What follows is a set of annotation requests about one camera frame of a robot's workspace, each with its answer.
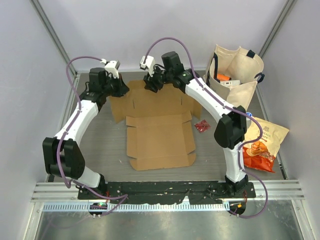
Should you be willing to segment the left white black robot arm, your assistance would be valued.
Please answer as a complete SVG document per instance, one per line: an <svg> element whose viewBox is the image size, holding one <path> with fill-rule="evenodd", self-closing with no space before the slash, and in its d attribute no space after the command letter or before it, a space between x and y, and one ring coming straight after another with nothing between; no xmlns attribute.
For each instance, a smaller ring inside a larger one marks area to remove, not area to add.
<svg viewBox="0 0 320 240"><path fill-rule="evenodd" d="M75 182L91 198L108 199L105 178L86 166L80 143L107 97L120 98L128 92L129 88L116 66L90 69L88 86L79 95L79 102L69 120L54 137L47 137L42 143L46 172L64 177L68 187Z"/></svg>

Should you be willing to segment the brown cardboard box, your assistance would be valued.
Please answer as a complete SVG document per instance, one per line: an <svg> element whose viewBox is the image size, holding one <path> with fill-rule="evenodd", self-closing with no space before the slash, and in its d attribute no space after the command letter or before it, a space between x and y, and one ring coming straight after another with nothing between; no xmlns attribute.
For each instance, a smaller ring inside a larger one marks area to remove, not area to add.
<svg viewBox="0 0 320 240"><path fill-rule="evenodd" d="M154 93L143 80L128 82L129 92L109 97L116 123L125 121L126 154L136 171L189 167L196 160L192 119L202 106L166 84Z"/></svg>

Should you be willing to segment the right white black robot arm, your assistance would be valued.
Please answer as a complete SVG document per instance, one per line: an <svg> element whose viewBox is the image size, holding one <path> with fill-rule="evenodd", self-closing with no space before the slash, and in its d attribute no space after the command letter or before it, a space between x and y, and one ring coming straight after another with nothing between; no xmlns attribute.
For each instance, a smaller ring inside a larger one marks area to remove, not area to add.
<svg viewBox="0 0 320 240"><path fill-rule="evenodd" d="M245 109L226 102L194 70L185 69L175 51L161 58L163 64L159 65L150 55L142 57L139 66L148 72L143 78L145 89L156 93L171 84L210 113L217 123L214 139L222 147L226 162L225 191L230 197L238 197L248 184L248 175L242 171L241 147L247 131Z"/></svg>

